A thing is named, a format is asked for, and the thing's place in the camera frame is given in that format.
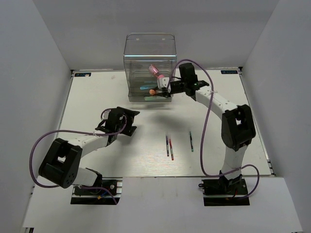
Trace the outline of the orange capped highlighter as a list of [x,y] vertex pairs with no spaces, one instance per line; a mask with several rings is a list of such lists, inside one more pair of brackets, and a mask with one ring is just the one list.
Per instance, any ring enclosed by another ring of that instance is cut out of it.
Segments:
[[159,90],[155,90],[155,89],[150,89],[149,90],[149,94],[151,96],[156,96],[156,95],[161,95],[162,91],[159,91]]

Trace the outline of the blue eraser stick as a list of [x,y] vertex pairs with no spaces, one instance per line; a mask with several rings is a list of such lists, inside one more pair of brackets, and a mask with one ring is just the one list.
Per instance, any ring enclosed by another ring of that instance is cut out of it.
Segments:
[[150,89],[156,90],[157,87],[145,85],[145,86],[141,86],[139,89],[140,90],[150,90]]

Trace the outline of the pink capped clip jar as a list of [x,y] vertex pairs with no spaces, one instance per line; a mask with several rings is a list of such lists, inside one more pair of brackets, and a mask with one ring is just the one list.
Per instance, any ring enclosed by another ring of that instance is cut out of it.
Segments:
[[160,73],[160,71],[154,65],[150,65],[148,70],[157,79],[165,77],[163,74]]

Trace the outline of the clear plastic drawer organizer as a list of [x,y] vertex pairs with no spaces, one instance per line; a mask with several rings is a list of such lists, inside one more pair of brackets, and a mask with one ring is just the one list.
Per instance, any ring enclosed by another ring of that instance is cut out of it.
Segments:
[[160,91],[159,78],[174,75],[177,62],[175,36],[169,33],[131,33],[126,37],[123,64],[131,102],[170,102],[171,97],[153,96]]

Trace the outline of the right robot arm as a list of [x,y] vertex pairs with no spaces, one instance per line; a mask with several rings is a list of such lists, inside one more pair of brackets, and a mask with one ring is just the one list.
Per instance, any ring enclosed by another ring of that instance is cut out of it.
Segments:
[[188,62],[179,66],[180,77],[171,77],[153,72],[157,78],[156,96],[170,97],[185,93],[194,101],[207,107],[207,115],[214,113],[221,120],[221,138],[225,145],[225,158],[215,189],[232,193],[242,181],[242,162],[247,147],[256,135],[251,109],[248,105],[236,105],[214,88],[212,80],[199,80],[195,73],[195,63]]

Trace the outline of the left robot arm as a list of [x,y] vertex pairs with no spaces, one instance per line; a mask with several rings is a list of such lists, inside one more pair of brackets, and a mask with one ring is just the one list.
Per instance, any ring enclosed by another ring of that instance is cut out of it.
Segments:
[[116,107],[107,109],[101,115],[101,121],[94,132],[60,130],[61,133],[81,134],[81,137],[65,140],[55,139],[38,174],[52,183],[68,188],[71,185],[86,186],[93,194],[102,190],[102,175],[92,169],[80,167],[81,159],[101,148],[111,145],[119,134],[132,136],[136,130],[134,118],[140,112]]

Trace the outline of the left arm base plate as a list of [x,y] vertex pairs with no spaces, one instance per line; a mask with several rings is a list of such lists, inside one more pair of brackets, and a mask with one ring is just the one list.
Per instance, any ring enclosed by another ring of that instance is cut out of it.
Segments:
[[103,178],[103,189],[85,189],[74,186],[70,203],[72,205],[116,205],[122,193],[123,178]]

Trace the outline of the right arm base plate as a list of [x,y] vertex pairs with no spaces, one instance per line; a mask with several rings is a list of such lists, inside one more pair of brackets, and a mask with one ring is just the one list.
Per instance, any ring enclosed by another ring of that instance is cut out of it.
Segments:
[[248,189],[245,179],[224,190],[219,180],[202,180],[198,187],[203,191],[204,206],[249,206]]

